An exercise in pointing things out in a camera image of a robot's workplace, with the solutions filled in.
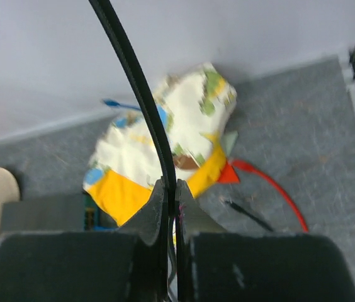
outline blue object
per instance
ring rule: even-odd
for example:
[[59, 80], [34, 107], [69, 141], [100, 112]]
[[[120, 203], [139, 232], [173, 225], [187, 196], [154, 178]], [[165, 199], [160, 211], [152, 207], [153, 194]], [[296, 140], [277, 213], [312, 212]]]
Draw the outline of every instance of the blue object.
[[134, 105], [126, 105], [126, 104], [120, 104], [119, 102], [116, 102], [112, 99], [104, 99], [103, 102], [105, 103], [105, 105], [109, 106], [109, 107], [114, 107], [114, 108], [128, 108], [128, 109], [133, 109], [133, 110], [137, 110], [137, 111], [141, 111], [141, 108], [138, 106], [134, 106]]
[[115, 124], [115, 126], [117, 128], [120, 128], [120, 129], [126, 128], [127, 118], [125, 116], [122, 116], [122, 117], [116, 119], [113, 123]]
[[103, 177], [103, 171], [99, 168], [93, 168], [85, 174], [85, 182], [92, 186], [97, 181], [99, 181]]
[[117, 230], [117, 228], [105, 228], [103, 226], [94, 226], [93, 228], [94, 231], [113, 231], [113, 230]]
[[158, 109], [159, 117], [161, 118], [162, 125], [163, 125], [164, 128], [166, 129], [166, 125], [167, 125], [167, 113], [166, 113], [166, 111], [164, 110], [164, 108], [162, 108], [160, 105], [157, 105], [157, 109]]

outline gray carpet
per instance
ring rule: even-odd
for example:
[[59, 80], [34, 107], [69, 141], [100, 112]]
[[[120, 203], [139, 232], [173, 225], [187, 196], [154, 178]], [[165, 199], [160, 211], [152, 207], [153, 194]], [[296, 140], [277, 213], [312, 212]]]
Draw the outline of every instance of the gray carpet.
[[[343, 251], [355, 280], [355, 119], [336, 60], [236, 86], [238, 106], [227, 130], [238, 130], [233, 157], [246, 159], [289, 192], [314, 233]], [[23, 174], [23, 196], [76, 193], [96, 138], [109, 120], [0, 147], [0, 165]], [[241, 183], [216, 185], [201, 206], [233, 232], [259, 233], [252, 221], [224, 206], [232, 200], [273, 227], [300, 226], [264, 181], [239, 173]]]

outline black plastic part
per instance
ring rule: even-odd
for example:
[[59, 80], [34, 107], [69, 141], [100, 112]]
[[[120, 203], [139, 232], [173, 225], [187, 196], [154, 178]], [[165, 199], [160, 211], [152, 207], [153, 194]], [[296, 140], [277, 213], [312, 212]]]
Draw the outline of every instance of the black plastic part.
[[325, 237], [201, 233], [189, 253], [187, 301], [355, 302], [344, 258]]
[[84, 195], [54, 195], [3, 204], [0, 234], [22, 231], [83, 231]]
[[177, 295], [180, 301], [186, 301], [186, 287], [191, 286], [185, 273], [189, 267], [188, 243], [190, 238], [199, 232], [225, 233], [226, 229], [198, 206], [190, 192], [188, 184], [180, 179], [177, 180], [174, 203], [177, 213]]
[[0, 301], [164, 301], [167, 199], [148, 203], [117, 232], [16, 233], [0, 239]]

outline red wire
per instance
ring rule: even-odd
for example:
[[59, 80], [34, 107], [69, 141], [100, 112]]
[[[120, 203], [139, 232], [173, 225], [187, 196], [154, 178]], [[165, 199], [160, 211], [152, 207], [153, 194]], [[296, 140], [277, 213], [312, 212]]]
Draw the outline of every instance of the red wire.
[[284, 200], [289, 204], [289, 206], [291, 206], [292, 210], [294, 211], [296, 217], [299, 220], [300, 225], [302, 226], [303, 231], [309, 232], [308, 225], [306, 224], [306, 220], [303, 217], [301, 211], [298, 209], [295, 202], [291, 199], [291, 196], [287, 192], [285, 192], [285, 190], [273, 178], [243, 160], [235, 159], [231, 164], [240, 170], [256, 174], [267, 180], [267, 182], [270, 183], [275, 188], [275, 190], [277, 190], [282, 195], [282, 197], [284, 197]]

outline white wall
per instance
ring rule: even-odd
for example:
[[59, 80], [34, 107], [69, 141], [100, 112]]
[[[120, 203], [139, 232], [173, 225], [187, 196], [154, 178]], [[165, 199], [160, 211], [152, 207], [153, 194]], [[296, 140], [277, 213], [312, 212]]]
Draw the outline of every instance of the white wall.
[[[355, 0], [113, 0], [145, 75], [211, 60], [231, 81], [355, 43]], [[0, 140], [132, 101], [88, 0], [0, 0]]]

